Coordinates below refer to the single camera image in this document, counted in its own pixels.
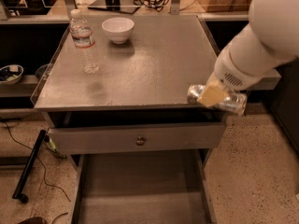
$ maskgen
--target floor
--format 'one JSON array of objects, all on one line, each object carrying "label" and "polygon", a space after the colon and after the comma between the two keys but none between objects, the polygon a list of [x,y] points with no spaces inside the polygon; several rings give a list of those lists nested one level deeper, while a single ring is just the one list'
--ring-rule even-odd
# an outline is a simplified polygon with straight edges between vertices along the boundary
[{"label": "floor", "polygon": [[[13,137],[29,147],[34,145],[39,131],[48,128],[35,112],[0,111],[0,115],[21,117],[21,121],[10,121],[8,126]],[[29,155],[30,150],[14,142],[3,123],[0,136],[1,156]],[[69,161],[57,159],[44,145],[38,156],[47,168],[47,183],[59,186],[73,200],[76,173]],[[228,117],[225,134],[213,150],[205,173],[218,223],[299,223],[299,202],[295,196],[299,193],[299,159],[264,107],[248,109],[245,117]],[[39,161],[23,191],[29,202],[13,200],[20,175],[21,168],[0,169],[1,224],[19,223],[28,217],[43,217],[52,223],[69,211],[71,202],[64,193],[45,185]],[[67,215],[61,216],[55,223],[66,220]]]}]

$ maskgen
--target small bowl with items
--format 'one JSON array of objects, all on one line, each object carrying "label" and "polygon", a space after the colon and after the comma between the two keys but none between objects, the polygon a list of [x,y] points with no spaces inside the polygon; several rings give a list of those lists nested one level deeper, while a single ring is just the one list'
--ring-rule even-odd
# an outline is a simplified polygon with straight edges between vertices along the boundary
[{"label": "small bowl with items", "polygon": [[125,43],[134,30],[135,23],[131,19],[116,17],[102,23],[105,36],[116,44]]},{"label": "small bowl with items", "polygon": [[0,68],[0,85],[13,85],[20,81],[24,69],[18,64]]}]

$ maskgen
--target bottle label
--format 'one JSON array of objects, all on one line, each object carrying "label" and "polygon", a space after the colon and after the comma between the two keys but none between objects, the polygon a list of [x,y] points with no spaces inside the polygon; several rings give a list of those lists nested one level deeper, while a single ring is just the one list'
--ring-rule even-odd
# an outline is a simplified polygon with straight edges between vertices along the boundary
[{"label": "bottle label", "polygon": [[72,37],[73,37],[75,46],[80,49],[89,48],[89,47],[93,46],[93,44],[95,43],[92,35],[85,36],[85,37],[75,37],[75,36],[72,36]]}]

